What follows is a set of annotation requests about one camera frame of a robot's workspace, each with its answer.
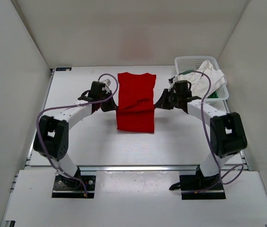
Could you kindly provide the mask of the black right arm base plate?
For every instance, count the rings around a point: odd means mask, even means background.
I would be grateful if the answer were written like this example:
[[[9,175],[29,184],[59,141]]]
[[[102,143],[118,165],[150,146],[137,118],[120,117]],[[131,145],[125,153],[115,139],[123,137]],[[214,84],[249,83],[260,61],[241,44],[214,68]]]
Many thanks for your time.
[[[226,199],[223,185],[219,180],[200,184],[196,175],[180,175],[182,200],[224,200]]]

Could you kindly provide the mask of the red t shirt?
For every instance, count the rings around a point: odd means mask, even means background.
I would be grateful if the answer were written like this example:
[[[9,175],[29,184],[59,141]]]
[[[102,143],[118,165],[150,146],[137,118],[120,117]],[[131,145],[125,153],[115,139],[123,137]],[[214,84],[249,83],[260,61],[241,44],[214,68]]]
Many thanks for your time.
[[[150,73],[118,74],[118,110],[116,111],[119,131],[154,133],[154,87],[156,75]]]

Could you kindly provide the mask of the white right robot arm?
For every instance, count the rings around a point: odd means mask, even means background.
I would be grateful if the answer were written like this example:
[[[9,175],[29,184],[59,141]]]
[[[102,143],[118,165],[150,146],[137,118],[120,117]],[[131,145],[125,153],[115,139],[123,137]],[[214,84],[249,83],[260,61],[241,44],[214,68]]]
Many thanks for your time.
[[[199,191],[222,183],[222,167],[247,147],[240,115],[220,111],[206,104],[202,98],[193,96],[191,83],[187,80],[174,82],[169,89],[163,90],[155,108],[181,109],[202,122],[210,154],[196,168],[196,173],[186,186]]]

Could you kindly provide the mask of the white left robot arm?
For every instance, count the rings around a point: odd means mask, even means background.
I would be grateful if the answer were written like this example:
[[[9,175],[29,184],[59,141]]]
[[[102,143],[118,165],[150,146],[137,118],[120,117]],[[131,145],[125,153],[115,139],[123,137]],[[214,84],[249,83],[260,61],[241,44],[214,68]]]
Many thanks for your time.
[[[110,83],[109,79],[93,81],[90,90],[83,92],[72,107],[62,108],[54,116],[43,115],[38,120],[33,149],[49,160],[62,182],[70,189],[77,189],[82,184],[82,179],[80,168],[67,154],[69,131],[99,109],[103,112],[117,109],[113,92],[109,88]]]

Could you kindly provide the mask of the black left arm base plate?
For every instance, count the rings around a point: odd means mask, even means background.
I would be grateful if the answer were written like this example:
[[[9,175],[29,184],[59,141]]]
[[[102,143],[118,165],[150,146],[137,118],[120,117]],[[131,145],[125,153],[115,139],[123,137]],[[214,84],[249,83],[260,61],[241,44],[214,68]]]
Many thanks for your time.
[[[86,189],[78,181],[66,180],[61,175],[56,175],[53,183],[52,198],[93,199],[95,196],[96,176],[81,175]]]

